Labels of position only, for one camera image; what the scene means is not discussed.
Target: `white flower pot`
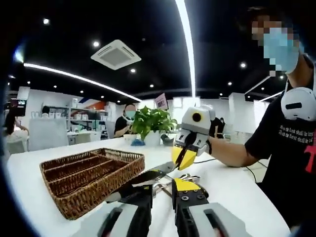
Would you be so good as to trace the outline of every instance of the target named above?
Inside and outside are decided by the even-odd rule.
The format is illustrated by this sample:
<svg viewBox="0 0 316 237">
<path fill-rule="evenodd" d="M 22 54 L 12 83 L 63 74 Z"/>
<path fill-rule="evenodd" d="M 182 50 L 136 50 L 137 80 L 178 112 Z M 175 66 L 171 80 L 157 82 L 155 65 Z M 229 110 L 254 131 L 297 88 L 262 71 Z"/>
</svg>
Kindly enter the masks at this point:
<svg viewBox="0 0 316 237">
<path fill-rule="evenodd" d="M 145 145 L 149 147 L 156 147 L 160 145 L 159 131 L 150 131 L 144 139 Z"/>
</svg>

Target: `wicker basket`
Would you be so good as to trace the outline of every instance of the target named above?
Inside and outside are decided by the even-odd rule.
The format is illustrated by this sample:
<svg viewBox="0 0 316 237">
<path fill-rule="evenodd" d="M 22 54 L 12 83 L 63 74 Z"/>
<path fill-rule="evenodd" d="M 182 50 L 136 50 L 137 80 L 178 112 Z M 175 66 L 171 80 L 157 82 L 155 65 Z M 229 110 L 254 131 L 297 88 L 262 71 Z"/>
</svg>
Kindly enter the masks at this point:
<svg viewBox="0 0 316 237">
<path fill-rule="evenodd" d="M 105 200 L 145 168 L 144 155 L 101 148 L 41 163 L 50 195 L 68 220 Z"/>
</svg>

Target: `air conditioning vent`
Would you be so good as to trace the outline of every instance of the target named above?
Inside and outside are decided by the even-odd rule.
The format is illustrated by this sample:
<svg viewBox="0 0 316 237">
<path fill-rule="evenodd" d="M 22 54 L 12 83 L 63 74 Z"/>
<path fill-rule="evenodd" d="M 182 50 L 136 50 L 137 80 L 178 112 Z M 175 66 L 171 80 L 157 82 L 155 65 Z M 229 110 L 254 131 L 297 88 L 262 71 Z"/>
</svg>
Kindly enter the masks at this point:
<svg viewBox="0 0 316 237">
<path fill-rule="evenodd" d="M 118 39 L 99 49 L 91 56 L 91 59 L 113 70 L 142 60 L 133 50 Z"/>
</svg>

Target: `sign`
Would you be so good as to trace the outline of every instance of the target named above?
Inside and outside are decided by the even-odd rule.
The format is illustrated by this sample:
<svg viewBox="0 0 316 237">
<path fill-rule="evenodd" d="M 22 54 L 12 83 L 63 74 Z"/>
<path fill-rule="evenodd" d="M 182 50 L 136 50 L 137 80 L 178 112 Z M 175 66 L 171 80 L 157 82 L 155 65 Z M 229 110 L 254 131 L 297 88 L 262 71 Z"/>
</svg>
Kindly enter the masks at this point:
<svg viewBox="0 0 316 237">
<path fill-rule="evenodd" d="M 166 96 L 164 93 L 155 99 L 155 103 L 156 103 L 158 109 L 161 109 L 161 110 L 168 110 L 169 109 L 168 102 L 166 100 Z"/>
</svg>

